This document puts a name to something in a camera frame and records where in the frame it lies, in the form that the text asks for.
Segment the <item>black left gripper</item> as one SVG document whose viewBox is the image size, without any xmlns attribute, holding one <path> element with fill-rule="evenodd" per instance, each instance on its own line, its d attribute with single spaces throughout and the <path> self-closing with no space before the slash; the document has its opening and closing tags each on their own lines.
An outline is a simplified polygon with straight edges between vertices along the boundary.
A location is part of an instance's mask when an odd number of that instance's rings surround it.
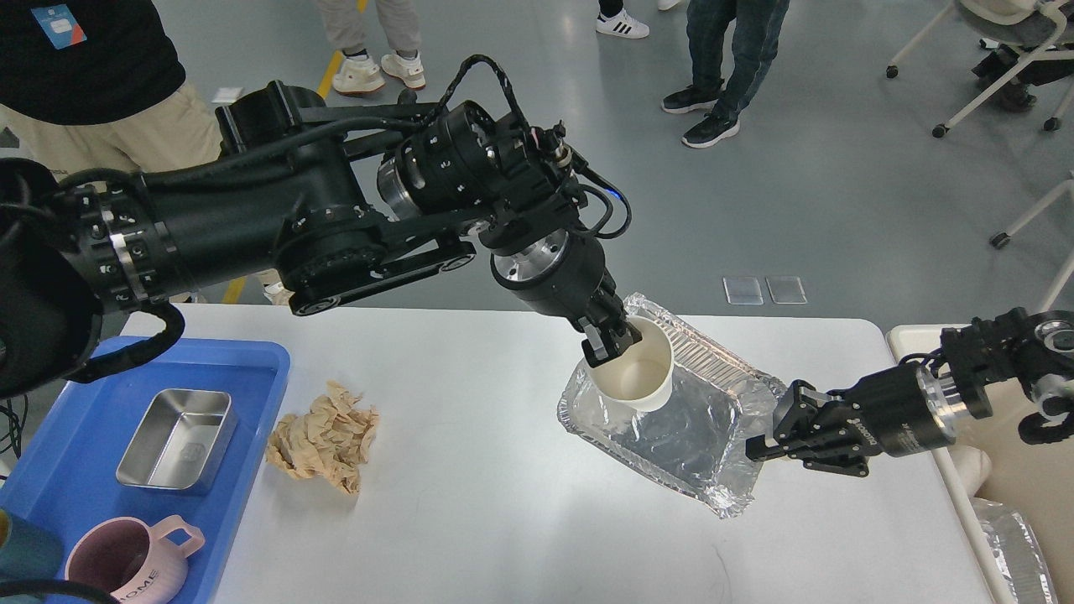
<svg viewBox="0 0 1074 604">
<path fill-rule="evenodd" d="M 568 231 L 554 231 L 510 256 L 494 255 L 496 283 L 545 316 L 564 318 L 586 339 L 587 366 L 614 361 L 642 341 L 625 323 L 625 310 L 607 272 L 603 244 Z"/>
</svg>

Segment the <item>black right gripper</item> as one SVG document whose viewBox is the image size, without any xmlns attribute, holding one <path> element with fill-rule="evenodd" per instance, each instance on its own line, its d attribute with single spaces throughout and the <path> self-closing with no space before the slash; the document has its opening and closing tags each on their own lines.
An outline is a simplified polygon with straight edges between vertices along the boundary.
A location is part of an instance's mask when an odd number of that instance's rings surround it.
<svg viewBox="0 0 1074 604">
<path fill-rule="evenodd" d="M 830 432 L 859 413 L 869 436 Z M 940 450 L 956 443 L 962 396 L 950 376 L 937 377 L 916 362 L 860 378 L 843 398 L 821 393 L 808 382 L 792 382 L 779 398 L 772 435 L 749 437 L 752 461 L 787 456 L 814 471 L 847 476 L 869 474 L 873 440 L 890 456 Z"/>
</svg>

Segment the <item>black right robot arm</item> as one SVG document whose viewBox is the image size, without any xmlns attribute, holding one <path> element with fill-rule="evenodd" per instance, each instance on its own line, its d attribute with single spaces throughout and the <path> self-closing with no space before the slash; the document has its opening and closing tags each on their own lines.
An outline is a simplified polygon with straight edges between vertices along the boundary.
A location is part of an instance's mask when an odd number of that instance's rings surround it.
<svg viewBox="0 0 1074 604">
<path fill-rule="evenodd" d="M 908 456 L 956 442 L 960 418 L 989 418 L 985 388 L 1015 378 L 1036 412 L 1018 435 L 1043 445 L 1071 437 L 1071 312 L 1015 307 L 993 320 L 945 328 L 930 353 L 823 393 L 792 382 L 774 411 L 771 436 L 749 437 L 752 461 L 788 456 L 806 469 L 867 476 L 870 456 Z"/>
</svg>

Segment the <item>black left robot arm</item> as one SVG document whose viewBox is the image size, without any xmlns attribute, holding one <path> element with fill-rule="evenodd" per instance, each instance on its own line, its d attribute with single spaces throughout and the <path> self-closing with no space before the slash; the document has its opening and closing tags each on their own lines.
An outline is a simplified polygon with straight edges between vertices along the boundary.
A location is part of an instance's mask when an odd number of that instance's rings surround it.
<svg viewBox="0 0 1074 604">
<path fill-rule="evenodd" d="M 11 398 L 144 366 L 182 336 L 173 294 L 276 268 L 313 315 L 492 255 L 498 285 L 583 334 L 590 366 L 641 341 L 603 241 L 624 195 L 563 125 L 537 128 L 490 57 L 437 103 L 328 107 L 273 81 L 218 107 L 223 155 L 66 179 L 3 160 L 3 363 Z"/>
</svg>

